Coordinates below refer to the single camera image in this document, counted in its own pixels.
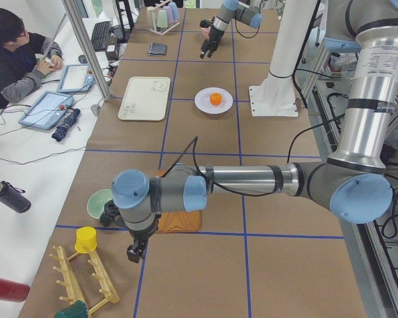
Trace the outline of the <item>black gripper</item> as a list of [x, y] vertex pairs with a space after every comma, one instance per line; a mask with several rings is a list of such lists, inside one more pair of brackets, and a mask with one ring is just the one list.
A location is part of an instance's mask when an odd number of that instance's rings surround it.
[[209, 32], [209, 39], [205, 40], [200, 49], [200, 58], [203, 59], [208, 52], [208, 57], [211, 58], [213, 53], [218, 48], [221, 39], [224, 35], [224, 31], [214, 26], [211, 27]]
[[129, 234], [133, 238], [133, 244], [127, 247], [126, 253], [129, 261], [139, 262], [144, 258], [145, 250], [147, 249], [149, 238], [153, 235], [152, 230], [132, 231]]

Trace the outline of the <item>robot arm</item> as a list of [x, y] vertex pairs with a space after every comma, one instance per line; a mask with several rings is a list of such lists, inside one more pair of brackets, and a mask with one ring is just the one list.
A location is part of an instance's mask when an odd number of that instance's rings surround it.
[[215, 17], [200, 21], [201, 28], [210, 28], [208, 37], [201, 46], [200, 58], [203, 59], [205, 55], [208, 55], [209, 58], [212, 57], [232, 20], [258, 29], [262, 21], [261, 11], [265, 3], [266, 1], [224, 0]]
[[388, 210], [393, 192], [380, 156], [398, 88], [398, 1], [329, 1], [327, 27], [327, 41], [359, 52], [337, 149], [325, 162], [249, 167], [176, 160], [159, 177], [120, 173], [111, 191], [133, 237], [130, 261], [142, 259], [162, 213], [201, 210], [216, 187], [252, 197], [305, 197], [355, 224]]

